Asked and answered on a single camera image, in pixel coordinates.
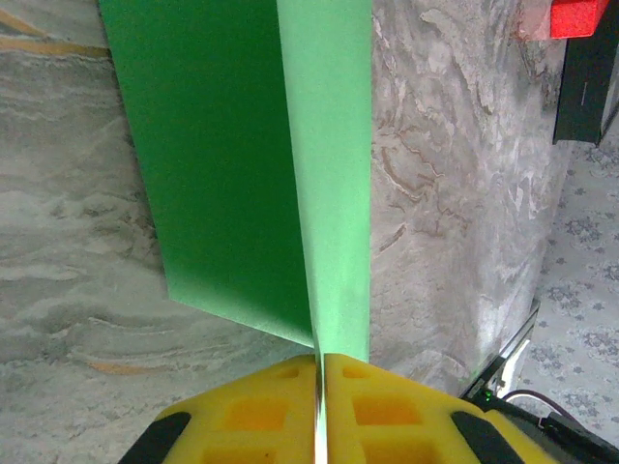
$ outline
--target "wire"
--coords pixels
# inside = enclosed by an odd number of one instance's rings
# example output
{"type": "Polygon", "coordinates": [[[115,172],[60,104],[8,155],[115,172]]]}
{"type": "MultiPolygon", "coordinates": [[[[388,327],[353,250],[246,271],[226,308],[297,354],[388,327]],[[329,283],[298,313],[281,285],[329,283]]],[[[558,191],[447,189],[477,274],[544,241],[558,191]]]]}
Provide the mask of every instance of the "wire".
{"type": "Polygon", "coordinates": [[[512,400],[516,399],[516,398],[522,398],[522,397],[533,398],[533,399],[537,399],[538,401],[542,401],[546,406],[548,406],[549,408],[553,409],[555,412],[559,413],[564,418],[567,418],[567,419],[569,419],[571,421],[576,422],[581,427],[583,426],[578,420],[575,419],[574,416],[572,416],[570,413],[568,413],[562,406],[557,404],[556,401],[554,401],[553,399],[548,398],[545,394],[541,394],[541,393],[539,393],[537,391],[532,391],[532,390],[514,390],[514,391],[510,391],[509,393],[507,393],[501,399],[504,400],[504,401],[507,401],[509,403],[512,400]]]}

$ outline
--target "green sheet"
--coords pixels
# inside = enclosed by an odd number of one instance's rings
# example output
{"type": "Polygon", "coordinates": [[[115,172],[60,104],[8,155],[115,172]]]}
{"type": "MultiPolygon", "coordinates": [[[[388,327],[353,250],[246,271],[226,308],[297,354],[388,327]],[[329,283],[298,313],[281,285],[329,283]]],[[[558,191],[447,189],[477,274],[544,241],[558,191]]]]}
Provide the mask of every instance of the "green sheet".
{"type": "Polygon", "coordinates": [[[170,298],[366,359],[370,18],[353,3],[282,2],[283,43],[276,0],[101,9],[170,298]]]}

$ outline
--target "red object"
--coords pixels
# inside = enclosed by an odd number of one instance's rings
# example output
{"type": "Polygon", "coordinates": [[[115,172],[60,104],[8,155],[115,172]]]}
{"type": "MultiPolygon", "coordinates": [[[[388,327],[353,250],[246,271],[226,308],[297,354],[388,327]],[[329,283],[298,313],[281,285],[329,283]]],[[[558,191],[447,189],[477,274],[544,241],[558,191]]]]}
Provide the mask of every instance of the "red object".
{"type": "Polygon", "coordinates": [[[550,8],[550,36],[553,39],[593,36],[608,1],[553,0],[550,8]]]}

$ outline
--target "patterned carpet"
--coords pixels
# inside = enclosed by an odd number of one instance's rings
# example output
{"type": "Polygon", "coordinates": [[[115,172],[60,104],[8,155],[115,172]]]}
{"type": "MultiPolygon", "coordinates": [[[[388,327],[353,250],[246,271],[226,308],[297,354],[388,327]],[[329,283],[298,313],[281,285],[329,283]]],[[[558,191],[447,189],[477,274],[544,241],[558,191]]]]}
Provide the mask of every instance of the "patterned carpet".
{"type": "MultiPolygon", "coordinates": [[[[619,445],[619,130],[582,144],[548,241],[542,301],[519,387],[555,399],[619,445]]],[[[516,404],[547,414],[528,400],[516,404]]]]}

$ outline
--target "marble wall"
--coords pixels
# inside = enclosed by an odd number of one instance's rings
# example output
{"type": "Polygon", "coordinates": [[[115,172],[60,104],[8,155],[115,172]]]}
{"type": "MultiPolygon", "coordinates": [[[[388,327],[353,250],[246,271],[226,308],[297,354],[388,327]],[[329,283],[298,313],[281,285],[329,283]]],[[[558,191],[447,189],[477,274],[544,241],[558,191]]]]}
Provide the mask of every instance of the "marble wall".
{"type": "MultiPolygon", "coordinates": [[[[0,10],[0,462],[113,462],[303,347],[165,297],[93,0],[0,10]]],[[[373,7],[371,360],[457,393],[524,320],[569,152],[516,2],[373,7]]]]}

